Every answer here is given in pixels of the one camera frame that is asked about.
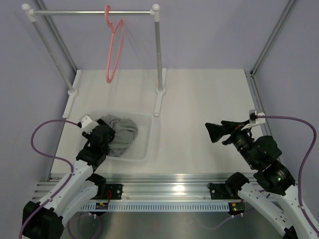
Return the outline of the grey t shirt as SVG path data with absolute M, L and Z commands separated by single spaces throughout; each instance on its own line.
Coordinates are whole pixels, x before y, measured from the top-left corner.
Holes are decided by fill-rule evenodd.
M 101 120 L 115 131 L 113 141 L 109 144 L 111 157 L 120 157 L 132 145 L 138 135 L 138 126 L 129 118 L 115 115 L 102 116 Z

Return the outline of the pink plastic hanger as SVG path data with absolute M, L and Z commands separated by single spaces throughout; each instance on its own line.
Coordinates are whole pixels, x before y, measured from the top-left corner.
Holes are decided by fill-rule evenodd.
M 115 76 L 118 64 L 121 58 L 123 44 L 124 44 L 124 21 L 120 19 L 116 24 L 110 20 L 111 7 L 105 7 L 104 17 L 108 28 L 111 31 L 111 40 L 108 52 L 108 62 L 106 66 L 106 81 L 108 84 L 112 83 Z

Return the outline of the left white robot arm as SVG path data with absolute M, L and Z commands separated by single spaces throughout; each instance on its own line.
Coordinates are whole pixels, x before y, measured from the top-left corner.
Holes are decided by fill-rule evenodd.
M 18 237 L 29 239 L 58 239 L 72 216 L 92 198 L 101 199 L 107 193 L 105 178 L 95 174 L 110 153 L 115 131 L 102 119 L 92 120 L 84 115 L 76 124 L 87 142 L 75 162 L 59 157 L 70 171 L 38 202 L 30 201 L 22 213 Z

